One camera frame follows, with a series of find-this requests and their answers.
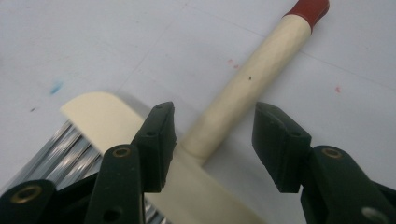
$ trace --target white table surface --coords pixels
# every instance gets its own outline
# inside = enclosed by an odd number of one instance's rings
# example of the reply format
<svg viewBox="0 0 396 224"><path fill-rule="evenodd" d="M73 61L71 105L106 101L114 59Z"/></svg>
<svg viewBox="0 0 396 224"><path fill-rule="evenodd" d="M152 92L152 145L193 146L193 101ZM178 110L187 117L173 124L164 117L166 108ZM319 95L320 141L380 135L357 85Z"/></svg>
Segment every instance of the white table surface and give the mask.
<svg viewBox="0 0 396 224"><path fill-rule="evenodd" d="M89 91L142 114L173 101L180 137L295 0L0 0L0 188ZM261 101L396 189L396 1L332 0ZM205 169L268 223L305 223L250 143L253 109Z"/></svg>

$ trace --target blue mark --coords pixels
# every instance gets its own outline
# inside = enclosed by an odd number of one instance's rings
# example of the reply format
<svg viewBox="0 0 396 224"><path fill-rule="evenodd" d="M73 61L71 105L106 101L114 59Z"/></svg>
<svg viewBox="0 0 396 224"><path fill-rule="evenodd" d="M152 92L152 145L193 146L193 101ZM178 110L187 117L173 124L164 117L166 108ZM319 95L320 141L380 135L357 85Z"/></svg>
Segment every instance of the blue mark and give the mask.
<svg viewBox="0 0 396 224"><path fill-rule="evenodd" d="M52 89L50 90L50 94L53 95L56 92L58 92L62 88L63 85L64 85L64 83L62 81L61 82L56 82L53 85Z"/></svg>

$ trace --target cream handle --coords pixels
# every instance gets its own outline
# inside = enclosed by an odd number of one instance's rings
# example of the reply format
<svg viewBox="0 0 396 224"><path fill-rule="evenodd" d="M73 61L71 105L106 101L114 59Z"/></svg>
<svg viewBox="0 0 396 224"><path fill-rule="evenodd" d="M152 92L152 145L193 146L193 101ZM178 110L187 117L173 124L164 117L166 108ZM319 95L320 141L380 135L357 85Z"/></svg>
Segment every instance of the cream handle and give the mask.
<svg viewBox="0 0 396 224"><path fill-rule="evenodd" d="M199 163L218 148L311 35L309 23L287 15L179 142Z"/></svg>

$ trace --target ribbed metal surface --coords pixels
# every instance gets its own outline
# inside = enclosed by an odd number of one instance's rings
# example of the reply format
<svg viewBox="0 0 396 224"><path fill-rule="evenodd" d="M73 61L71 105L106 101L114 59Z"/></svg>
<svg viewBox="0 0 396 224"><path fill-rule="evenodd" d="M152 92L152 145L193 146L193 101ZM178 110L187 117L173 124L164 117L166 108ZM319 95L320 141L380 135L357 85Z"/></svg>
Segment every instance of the ribbed metal surface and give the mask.
<svg viewBox="0 0 396 224"><path fill-rule="evenodd" d="M28 180L48 179L63 189L99 171L102 156L69 122L21 169L9 189ZM171 224L145 200L148 224Z"/></svg>

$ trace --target red cap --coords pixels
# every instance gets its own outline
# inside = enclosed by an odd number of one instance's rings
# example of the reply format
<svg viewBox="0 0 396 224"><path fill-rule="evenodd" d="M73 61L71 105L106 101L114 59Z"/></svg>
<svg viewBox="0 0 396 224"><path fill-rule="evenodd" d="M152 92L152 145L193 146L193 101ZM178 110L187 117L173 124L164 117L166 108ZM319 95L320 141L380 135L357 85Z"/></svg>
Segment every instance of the red cap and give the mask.
<svg viewBox="0 0 396 224"><path fill-rule="evenodd" d="M315 24L329 11L329 0L299 0L286 15L297 15L304 18L311 26Z"/></svg>

